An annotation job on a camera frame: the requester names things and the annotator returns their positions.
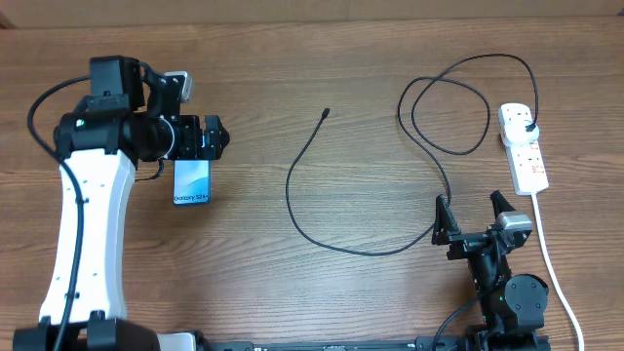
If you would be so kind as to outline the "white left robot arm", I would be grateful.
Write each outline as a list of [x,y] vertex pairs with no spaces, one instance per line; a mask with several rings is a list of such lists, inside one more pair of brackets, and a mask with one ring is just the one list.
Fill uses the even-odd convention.
[[92,58],[90,92],[65,113],[45,150],[58,163],[61,218],[53,278],[16,350],[206,350],[198,331],[132,323],[123,291],[127,207],[140,163],[174,165],[178,206],[211,200],[211,164],[229,142],[215,115],[184,115],[193,80],[136,58]]

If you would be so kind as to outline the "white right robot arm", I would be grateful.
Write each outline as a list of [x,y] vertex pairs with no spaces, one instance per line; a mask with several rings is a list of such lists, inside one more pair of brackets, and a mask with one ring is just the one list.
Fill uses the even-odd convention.
[[[490,194],[494,223],[483,232],[464,233],[449,201],[436,198],[432,243],[447,246],[447,259],[467,261],[476,296],[455,310],[431,340],[433,350],[548,350],[544,327],[549,287],[532,274],[512,273],[506,258],[524,246],[532,232],[527,214],[516,210],[499,191]],[[442,338],[446,327],[473,305],[481,306],[483,322],[459,337]]]

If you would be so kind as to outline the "Galaxy S24+ smartphone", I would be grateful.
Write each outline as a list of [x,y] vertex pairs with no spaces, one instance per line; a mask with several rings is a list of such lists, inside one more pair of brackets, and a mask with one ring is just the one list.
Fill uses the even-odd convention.
[[174,204],[208,204],[211,200],[211,162],[174,161]]

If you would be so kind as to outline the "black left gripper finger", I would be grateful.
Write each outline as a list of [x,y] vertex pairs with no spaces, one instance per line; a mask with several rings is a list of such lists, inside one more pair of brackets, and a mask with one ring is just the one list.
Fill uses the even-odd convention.
[[208,161],[219,160],[222,156],[226,144],[223,143],[206,143],[202,147],[202,159]]
[[206,146],[227,146],[230,134],[222,125],[217,115],[205,116],[205,130],[203,132]]

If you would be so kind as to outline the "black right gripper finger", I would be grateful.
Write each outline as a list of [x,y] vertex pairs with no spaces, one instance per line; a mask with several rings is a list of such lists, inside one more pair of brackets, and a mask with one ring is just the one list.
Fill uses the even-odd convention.
[[489,195],[489,198],[491,200],[495,218],[498,218],[498,216],[502,213],[513,212],[515,210],[515,208],[506,200],[499,190],[493,191]]
[[432,244],[447,245],[456,241],[460,235],[461,230],[449,209],[449,204],[443,195],[439,195],[436,198]]

